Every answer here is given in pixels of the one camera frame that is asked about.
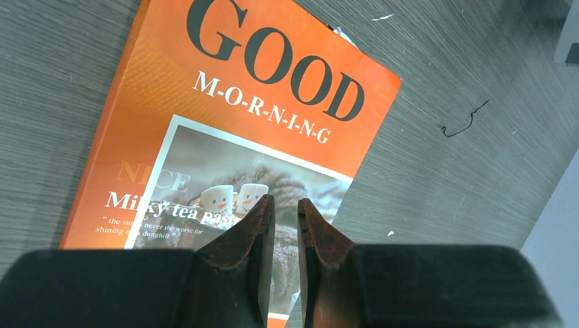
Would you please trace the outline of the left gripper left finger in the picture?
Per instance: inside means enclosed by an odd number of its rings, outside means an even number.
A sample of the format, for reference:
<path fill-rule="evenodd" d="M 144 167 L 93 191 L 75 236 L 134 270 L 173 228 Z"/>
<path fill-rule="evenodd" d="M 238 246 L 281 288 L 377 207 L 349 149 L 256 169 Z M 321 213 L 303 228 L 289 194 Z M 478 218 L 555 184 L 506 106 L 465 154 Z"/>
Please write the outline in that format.
<path fill-rule="evenodd" d="M 2 327 L 265 327 L 274 198 L 191 249 L 32 251 L 1 280 Z"/>

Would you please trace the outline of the white two-tier shelf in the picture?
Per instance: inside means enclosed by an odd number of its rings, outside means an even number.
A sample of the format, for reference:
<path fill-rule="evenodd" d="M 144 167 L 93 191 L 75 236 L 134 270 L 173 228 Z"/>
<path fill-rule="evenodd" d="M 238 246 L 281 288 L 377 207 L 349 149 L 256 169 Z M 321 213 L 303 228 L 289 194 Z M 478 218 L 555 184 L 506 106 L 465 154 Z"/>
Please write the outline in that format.
<path fill-rule="evenodd" d="M 570 9 L 557 42 L 553 62 L 578 66 L 578 0 L 565 1 Z"/>

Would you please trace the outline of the orange book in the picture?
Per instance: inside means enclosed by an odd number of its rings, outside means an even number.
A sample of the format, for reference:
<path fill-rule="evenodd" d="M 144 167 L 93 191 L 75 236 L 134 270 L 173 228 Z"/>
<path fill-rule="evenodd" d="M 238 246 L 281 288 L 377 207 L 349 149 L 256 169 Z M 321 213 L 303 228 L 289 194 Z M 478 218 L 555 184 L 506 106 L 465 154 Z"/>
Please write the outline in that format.
<path fill-rule="evenodd" d="M 271 194 L 286 327 L 298 202 L 335 219 L 400 87 L 295 1 L 142 1 L 60 247 L 200 249 Z"/>

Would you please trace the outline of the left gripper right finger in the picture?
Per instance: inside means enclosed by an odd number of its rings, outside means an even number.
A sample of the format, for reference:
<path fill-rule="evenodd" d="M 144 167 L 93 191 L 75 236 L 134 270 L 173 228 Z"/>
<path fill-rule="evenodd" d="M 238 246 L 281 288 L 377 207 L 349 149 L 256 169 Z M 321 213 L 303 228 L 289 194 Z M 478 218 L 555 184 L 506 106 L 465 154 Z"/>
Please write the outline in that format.
<path fill-rule="evenodd" d="M 499 245 L 360 244 L 298 203 L 304 327 L 562 327 L 544 285 Z"/>

